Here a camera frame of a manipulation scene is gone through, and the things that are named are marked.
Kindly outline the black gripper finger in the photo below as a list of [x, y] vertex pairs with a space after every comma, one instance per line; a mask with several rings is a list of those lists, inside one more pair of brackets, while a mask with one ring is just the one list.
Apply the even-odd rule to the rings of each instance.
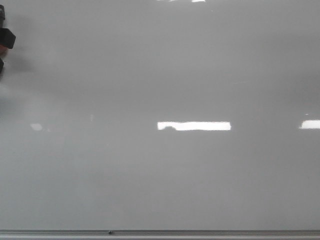
[[0, 45], [7, 49], [13, 49], [16, 41], [16, 36], [8, 29], [0, 29]]
[[0, 74], [1, 74], [2, 71], [3, 71], [3, 68], [4, 68], [4, 62], [3, 62], [3, 60], [0, 58]]

